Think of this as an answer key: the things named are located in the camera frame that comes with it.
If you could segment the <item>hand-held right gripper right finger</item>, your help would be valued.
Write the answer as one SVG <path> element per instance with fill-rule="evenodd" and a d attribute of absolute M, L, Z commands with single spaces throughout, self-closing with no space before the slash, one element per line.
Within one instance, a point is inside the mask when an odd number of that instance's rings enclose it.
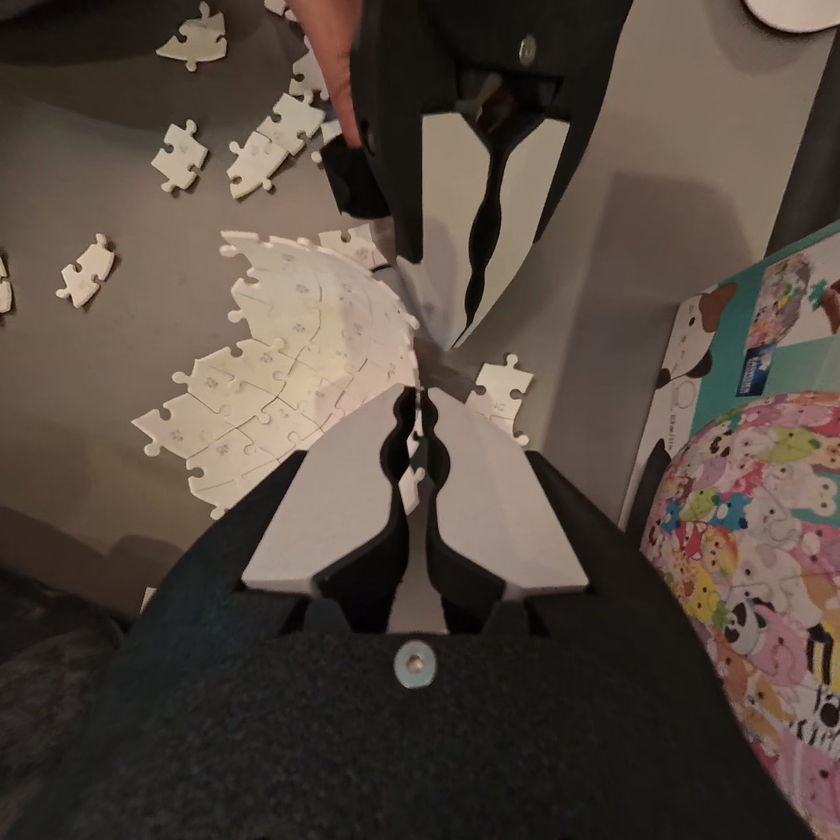
<path fill-rule="evenodd" d="M 588 588 L 526 450 L 437 387 L 425 392 L 425 438 L 427 574 L 450 633 L 479 633 L 504 602 Z"/>

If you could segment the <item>scattered loose puzzle pieces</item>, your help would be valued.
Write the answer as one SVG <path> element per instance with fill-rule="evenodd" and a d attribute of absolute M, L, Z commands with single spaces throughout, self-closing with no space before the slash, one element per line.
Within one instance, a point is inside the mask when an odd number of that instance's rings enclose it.
<path fill-rule="evenodd" d="M 2 257 L 17 289 L 118 212 L 228 194 L 230 134 L 267 110 L 302 41 L 263 2 L 2 2 Z"/>

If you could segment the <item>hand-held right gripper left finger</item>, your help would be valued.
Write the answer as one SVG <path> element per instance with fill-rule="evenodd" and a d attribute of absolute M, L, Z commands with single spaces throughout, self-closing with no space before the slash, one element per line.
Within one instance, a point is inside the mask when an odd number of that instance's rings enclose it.
<path fill-rule="evenodd" d="M 279 503 L 241 581 L 338 603 L 352 628 L 387 628 L 410 555 L 400 491 L 417 390 L 394 385 L 320 437 Z"/>

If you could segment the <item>white round object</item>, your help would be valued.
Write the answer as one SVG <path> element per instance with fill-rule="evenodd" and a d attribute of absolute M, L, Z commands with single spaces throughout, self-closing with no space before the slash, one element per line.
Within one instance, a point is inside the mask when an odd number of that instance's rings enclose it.
<path fill-rule="evenodd" d="M 788 35 L 809 35 L 839 26 L 839 1 L 742 1 L 762 24 Z"/>

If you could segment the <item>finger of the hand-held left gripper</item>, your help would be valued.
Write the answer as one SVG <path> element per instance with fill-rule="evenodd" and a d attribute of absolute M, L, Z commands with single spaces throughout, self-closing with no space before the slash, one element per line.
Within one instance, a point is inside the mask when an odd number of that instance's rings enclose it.
<path fill-rule="evenodd" d="M 466 313 L 469 239 L 487 193 L 490 154 L 457 112 L 425 115 L 422 145 L 423 258 L 399 256 L 396 264 L 431 339 L 453 349 L 473 329 Z"/>
<path fill-rule="evenodd" d="M 570 130 L 563 120 L 543 120 L 509 154 L 500 182 L 500 230 L 484 272 L 484 289 L 460 347 L 517 275 L 536 237 L 554 173 Z"/>

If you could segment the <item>colourful puzzle box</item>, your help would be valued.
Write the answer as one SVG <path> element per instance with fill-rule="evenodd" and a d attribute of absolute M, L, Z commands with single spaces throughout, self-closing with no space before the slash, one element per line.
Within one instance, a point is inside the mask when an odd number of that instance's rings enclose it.
<path fill-rule="evenodd" d="M 838 838 L 838 222 L 683 301 L 620 517 L 755 757 Z"/>

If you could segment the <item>person's left hand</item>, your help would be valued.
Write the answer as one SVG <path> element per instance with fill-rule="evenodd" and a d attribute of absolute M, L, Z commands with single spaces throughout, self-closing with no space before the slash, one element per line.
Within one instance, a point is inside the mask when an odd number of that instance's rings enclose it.
<path fill-rule="evenodd" d="M 322 71 L 346 144 L 361 147 L 354 115 L 350 56 L 362 1 L 290 1 Z"/>

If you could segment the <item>partly built puzzle ball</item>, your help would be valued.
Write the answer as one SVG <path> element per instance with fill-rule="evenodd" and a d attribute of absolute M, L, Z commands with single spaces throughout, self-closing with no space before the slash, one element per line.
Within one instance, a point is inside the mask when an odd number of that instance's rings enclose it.
<path fill-rule="evenodd" d="M 149 457 L 184 462 L 217 521 L 292 455 L 393 385 L 421 384 L 420 329 L 382 279 L 369 224 L 306 238 L 223 230 L 220 256 L 248 261 L 227 315 L 248 337 L 171 379 L 183 392 L 132 420 Z"/>

